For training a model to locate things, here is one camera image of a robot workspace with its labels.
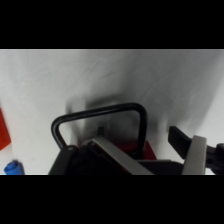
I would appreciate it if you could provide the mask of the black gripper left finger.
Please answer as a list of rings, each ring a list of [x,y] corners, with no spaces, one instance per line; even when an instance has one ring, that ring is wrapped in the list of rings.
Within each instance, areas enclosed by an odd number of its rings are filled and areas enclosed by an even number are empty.
[[[50,175],[71,175],[72,163],[78,153],[76,146],[66,146],[60,150],[57,158],[55,159],[49,174]]]

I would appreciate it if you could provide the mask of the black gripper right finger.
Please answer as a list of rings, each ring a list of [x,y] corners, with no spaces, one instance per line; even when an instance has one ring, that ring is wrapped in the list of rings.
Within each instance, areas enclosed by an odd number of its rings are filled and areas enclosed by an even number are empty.
[[[178,153],[178,155],[182,159],[185,159],[192,139],[184,134],[178,127],[170,126],[168,132],[168,142]],[[215,147],[207,147],[206,167],[224,168],[224,143],[219,143]]]

